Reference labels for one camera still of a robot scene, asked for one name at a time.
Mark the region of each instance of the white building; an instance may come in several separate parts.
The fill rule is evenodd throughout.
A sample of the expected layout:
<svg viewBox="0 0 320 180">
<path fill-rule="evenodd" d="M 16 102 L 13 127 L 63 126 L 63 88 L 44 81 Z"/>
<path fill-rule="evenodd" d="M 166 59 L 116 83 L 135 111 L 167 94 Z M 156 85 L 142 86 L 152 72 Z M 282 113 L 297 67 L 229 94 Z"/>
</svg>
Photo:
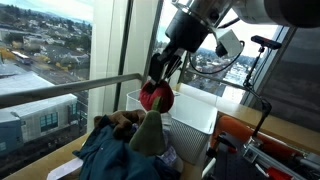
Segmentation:
<svg viewBox="0 0 320 180">
<path fill-rule="evenodd" d="M 3 95 L 50 87 L 53 84 L 33 72 L 27 72 L 0 79 L 0 86 L 0 95 Z M 68 108 L 76 107 L 76 103 L 77 97 L 68 94 L 0 109 L 0 129 L 3 132 L 0 133 L 0 143 L 6 147 L 0 151 L 0 155 L 20 147 L 23 143 L 68 127 L 71 121 L 70 113 L 73 113 Z M 6 138 L 10 134 L 10 137 L 15 137 L 14 140 Z"/>
</svg>

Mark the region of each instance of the rooftop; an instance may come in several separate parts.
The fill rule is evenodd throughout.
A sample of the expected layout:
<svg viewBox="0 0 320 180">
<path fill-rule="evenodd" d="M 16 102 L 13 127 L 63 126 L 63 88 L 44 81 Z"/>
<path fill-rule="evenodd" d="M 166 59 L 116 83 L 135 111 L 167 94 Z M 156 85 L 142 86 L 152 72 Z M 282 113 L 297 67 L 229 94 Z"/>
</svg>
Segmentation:
<svg viewBox="0 0 320 180">
<path fill-rule="evenodd" d="M 39 89 L 44 87 L 53 86 L 52 83 L 42 79 L 37 74 L 33 72 L 27 72 L 20 75 L 11 76 L 8 78 L 0 79 L 0 95 L 9 94 L 14 92 L 21 92 L 31 89 Z M 26 103 L 18 106 L 13 106 L 9 108 L 0 109 L 0 114 L 6 114 L 10 112 L 15 112 L 18 116 L 26 116 L 28 114 L 33 114 L 42 109 L 46 109 L 52 106 L 56 106 L 58 104 L 76 100 L 76 96 L 72 94 L 67 94 L 63 96 L 58 96 L 54 98 L 49 98 L 45 100 L 40 100 L 36 102 Z M 6 121 L 2 117 L 0 118 L 0 122 Z"/>
<path fill-rule="evenodd" d="M 0 78 L 2 76 L 22 74 L 25 72 L 25 70 L 21 69 L 15 64 L 0 64 Z"/>
</svg>

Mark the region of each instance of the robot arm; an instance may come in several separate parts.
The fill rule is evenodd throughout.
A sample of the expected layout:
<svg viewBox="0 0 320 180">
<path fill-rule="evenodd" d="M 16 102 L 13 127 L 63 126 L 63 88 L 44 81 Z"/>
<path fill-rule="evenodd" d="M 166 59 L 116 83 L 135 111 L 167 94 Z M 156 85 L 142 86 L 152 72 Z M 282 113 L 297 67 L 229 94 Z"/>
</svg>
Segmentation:
<svg viewBox="0 0 320 180">
<path fill-rule="evenodd" d="M 172 0 L 178 8 L 166 30 L 170 43 L 151 59 L 149 76 L 153 85 L 169 77 L 181 64 L 184 51 L 196 52 L 209 33 L 213 33 L 221 56 L 242 51 L 231 30 L 218 29 L 232 8 L 239 18 L 251 24 L 278 24 L 312 28 L 320 26 L 319 0 Z"/>
</svg>

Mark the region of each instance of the white plastic bin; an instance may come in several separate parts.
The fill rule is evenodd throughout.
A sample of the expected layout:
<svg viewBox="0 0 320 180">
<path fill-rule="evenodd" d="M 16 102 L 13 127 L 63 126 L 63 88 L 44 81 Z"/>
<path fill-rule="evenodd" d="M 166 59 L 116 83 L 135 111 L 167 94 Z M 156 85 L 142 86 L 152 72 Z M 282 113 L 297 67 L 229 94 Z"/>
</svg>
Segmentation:
<svg viewBox="0 0 320 180">
<path fill-rule="evenodd" d="M 127 110 L 144 109 L 138 100 L 140 90 L 127 94 Z M 173 91 L 174 103 L 169 111 L 172 117 L 170 141 L 177 154 L 185 161 L 196 164 L 203 157 L 205 146 L 213 133 L 217 109 Z"/>
</svg>

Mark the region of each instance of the red object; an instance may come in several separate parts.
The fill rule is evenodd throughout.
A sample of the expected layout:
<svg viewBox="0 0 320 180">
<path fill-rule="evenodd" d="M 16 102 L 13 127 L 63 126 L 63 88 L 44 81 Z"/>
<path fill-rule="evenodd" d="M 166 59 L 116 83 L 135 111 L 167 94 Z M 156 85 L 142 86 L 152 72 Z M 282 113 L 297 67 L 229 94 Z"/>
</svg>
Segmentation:
<svg viewBox="0 0 320 180">
<path fill-rule="evenodd" d="M 169 86 L 169 84 L 166 81 L 161 81 L 159 85 L 157 85 L 157 88 L 153 91 L 153 93 L 150 93 L 147 88 L 150 86 L 149 81 L 147 81 L 141 91 L 140 91 L 140 102 L 142 106 L 147 110 L 150 111 L 152 108 L 153 101 L 157 97 L 162 97 L 162 104 L 160 113 L 165 113 L 170 110 L 170 108 L 173 105 L 174 101 L 174 95 L 173 92 Z"/>
<path fill-rule="evenodd" d="M 274 167 L 268 168 L 266 173 L 269 174 L 270 178 L 273 180 L 291 180 L 292 179 L 292 176 Z"/>
<path fill-rule="evenodd" d="M 221 132 L 227 132 L 242 142 L 246 142 L 253 133 L 251 129 L 239 120 L 224 115 L 217 121 L 210 141 L 211 147 L 214 146 L 215 139 Z M 303 156 L 300 152 L 278 143 L 267 136 L 258 134 L 258 138 L 263 141 L 263 145 L 261 147 L 262 151 L 278 161 L 287 161 L 288 159 L 291 159 L 293 155 Z"/>
</svg>

